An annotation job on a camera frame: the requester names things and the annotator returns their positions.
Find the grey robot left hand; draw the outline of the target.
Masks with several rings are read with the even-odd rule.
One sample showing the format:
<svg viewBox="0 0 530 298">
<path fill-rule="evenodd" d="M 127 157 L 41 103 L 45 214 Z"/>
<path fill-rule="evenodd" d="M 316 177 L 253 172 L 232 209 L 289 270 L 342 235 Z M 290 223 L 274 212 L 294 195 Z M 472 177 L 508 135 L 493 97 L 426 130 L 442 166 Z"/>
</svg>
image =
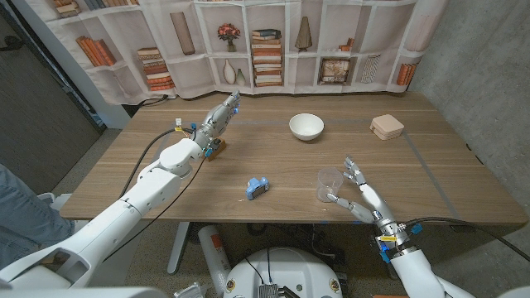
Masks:
<svg viewBox="0 0 530 298">
<path fill-rule="evenodd" d="M 221 104 L 212 108 L 205 120 L 192 134 L 191 140 L 201 148 L 207 148 L 212 141 L 221 136 L 228 126 L 231 118 L 239 112 L 240 93 L 236 89 Z"/>
</svg>

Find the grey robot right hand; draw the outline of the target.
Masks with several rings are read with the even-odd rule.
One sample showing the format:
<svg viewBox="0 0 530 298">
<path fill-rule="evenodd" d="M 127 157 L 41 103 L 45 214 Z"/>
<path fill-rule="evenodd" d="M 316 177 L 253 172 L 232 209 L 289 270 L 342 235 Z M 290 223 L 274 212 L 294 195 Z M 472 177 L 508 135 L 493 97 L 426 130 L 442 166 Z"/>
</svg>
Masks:
<svg viewBox="0 0 530 298">
<path fill-rule="evenodd" d="M 375 238 L 375 242 L 385 262 L 390 262 L 391 259 L 416 251 L 417 248 L 405 231 L 405 225 L 397 222 L 387 202 L 368 184 L 364 174 L 350 155 L 345 158 L 344 167 L 347 171 L 343 173 L 343 176 L 359 187 L 365 203 L 370 208 L 367 209 L 361 204 L 349 202 L 334 195 L 331 191 L 325 193 L 327 199 L 346 208 L 360 221 L 367 224 L 375 224 L 378 227 L 381 235 Z"/>
</svg>

